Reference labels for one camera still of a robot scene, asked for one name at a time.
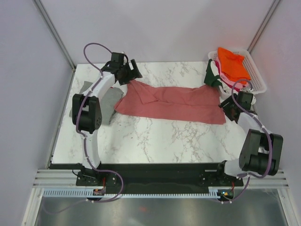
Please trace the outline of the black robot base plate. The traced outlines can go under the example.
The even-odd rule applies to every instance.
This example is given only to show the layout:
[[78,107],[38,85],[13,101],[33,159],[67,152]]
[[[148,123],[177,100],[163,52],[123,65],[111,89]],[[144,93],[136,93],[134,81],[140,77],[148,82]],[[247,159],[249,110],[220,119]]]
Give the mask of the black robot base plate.
[[[130,163],[101,164],[101,178],[78,182],[77,186],[105,186],[112,192],[200,192],[206,187],[243,187],[242,180],[221,184],[217,179],[219,163]],[[52,170],[79,170],[82,165],[51,164]]]

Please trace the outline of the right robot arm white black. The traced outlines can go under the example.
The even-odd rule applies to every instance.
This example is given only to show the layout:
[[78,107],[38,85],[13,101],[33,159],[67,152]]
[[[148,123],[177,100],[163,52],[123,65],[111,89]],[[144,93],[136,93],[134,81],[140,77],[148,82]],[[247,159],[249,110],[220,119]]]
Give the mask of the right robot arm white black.
[[246,176],[264,178],[277,174],[283,147],[283,137],[270,132],[251,111],[252,93],[233,93],[219,107],[246,133],[245,141],[237,159],[218,164],[216,182],[227,185]]

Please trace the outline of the salmon pink t shirt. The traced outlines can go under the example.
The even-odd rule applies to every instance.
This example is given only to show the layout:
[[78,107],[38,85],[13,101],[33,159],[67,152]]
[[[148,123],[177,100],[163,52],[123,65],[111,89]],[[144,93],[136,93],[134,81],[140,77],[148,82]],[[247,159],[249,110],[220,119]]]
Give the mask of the salmon pink t shirt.
[[208,85],[198,88],[153,87],[134,80],[127,85],[127,94],[114,109],[135,117],[223,125],[226,119],[219,104],[217,89]]

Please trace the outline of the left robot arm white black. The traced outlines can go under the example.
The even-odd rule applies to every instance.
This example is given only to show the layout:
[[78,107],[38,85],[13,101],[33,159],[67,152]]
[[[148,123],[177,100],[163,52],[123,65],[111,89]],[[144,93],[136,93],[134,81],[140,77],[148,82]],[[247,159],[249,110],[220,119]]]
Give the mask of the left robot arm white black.
[[98,129],[103,121],[101,100],[115,83],[126,85],[137,78],[142,78],[142,75],[136,61],[129,60],[126,54],[113,52],[111,60],[101,68],[96,81],[84,93],[73,95],[72,123],[81,136],[83,149],[78,182],[99,185],[103,181],[103,173],[99,171],[101,160],[97,144]]

